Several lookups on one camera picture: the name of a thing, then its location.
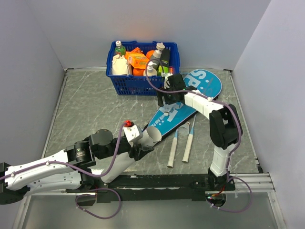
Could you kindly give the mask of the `white shuttlecock tube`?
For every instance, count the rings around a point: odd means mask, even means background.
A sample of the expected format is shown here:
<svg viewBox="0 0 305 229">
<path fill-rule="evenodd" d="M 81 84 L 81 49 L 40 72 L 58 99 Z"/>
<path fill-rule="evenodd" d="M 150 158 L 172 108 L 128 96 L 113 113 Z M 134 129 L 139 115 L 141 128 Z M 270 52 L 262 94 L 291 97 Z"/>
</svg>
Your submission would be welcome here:
<svg viewBox="0 0 305 229">
<path fill-rule="evenodd" d="M 144 131 L 137 125 L 124 127 L 124 138 L 127 140 L 129 150 L 123 150 L 116 156 L 110 171 L 102 176 L 102 181 L 106 184 L 115 180 L 122 172 L 136 161 L 141 160 L 145 155 L 154 150 L 154 146 L 162 139 L 162 134 L 154 126 L 147 127 Z"/>
</svg>

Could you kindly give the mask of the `white shuttlecock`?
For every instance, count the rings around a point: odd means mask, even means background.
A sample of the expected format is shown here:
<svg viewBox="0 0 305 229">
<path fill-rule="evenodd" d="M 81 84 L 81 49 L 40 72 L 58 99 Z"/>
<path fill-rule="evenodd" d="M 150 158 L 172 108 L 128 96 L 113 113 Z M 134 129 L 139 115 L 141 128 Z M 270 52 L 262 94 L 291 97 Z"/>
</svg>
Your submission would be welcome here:
<svg viewBox="0 0 305 229">
<path fill-rule="evenodd" d="M 187 137 L 188 136 L 189 125 L 190 125 L 190 122 L 187 121 L 178 128 L 178 133 L 179 133 L 180 136 L 182 136 L 182 137 Z"/>
<path fill-rule="evenodd" d="M 164 107 L 163 107 L 163 114 L 165 116 L 169 116 L 169 114 L 175 109 L 174 106 L 175 106 L 175 104 L 170 104 L 170 105 L 166 104 L 166 105 L 164 105 Z"/>
</svg>

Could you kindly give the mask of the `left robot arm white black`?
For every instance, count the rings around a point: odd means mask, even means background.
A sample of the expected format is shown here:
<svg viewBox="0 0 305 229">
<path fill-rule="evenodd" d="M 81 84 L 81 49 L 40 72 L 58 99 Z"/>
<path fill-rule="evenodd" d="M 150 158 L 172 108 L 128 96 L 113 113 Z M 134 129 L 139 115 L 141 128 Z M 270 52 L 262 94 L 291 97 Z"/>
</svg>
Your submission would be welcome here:
<svg viewBox="0 0 305 229">
<path fill-rule="evenodd" d="M 148 130 L 125 127 L 114 138 L 100 129 L 82 141 L 40 160 L 19 166 L 0 165 L 0 203 L 16 203 L 35 193 L 72 189 L 87 192 L 100 179 L 109 184 L 161 140 Z"/>
</svg>

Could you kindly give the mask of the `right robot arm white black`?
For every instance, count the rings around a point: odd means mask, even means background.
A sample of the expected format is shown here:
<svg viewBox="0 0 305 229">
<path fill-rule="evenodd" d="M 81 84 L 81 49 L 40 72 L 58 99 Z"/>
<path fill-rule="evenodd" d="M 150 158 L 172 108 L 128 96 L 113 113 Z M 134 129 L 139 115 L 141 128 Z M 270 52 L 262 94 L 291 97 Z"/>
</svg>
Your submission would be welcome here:
<svg viewBox="0 0 305 229">
<path fill-rule="evenodd" d="M 210 139 L 214 144 L 209 172 L 215 178 L 230 182 L 231 156 L 239 147 L 243 135 L 235 106 L 204 95 L 194 83 L 187 85 L 179 73 L 166 77 L 163 87 L 155 90 L 159 106 L 181 102 L 208 118 Z"/>
</svg>

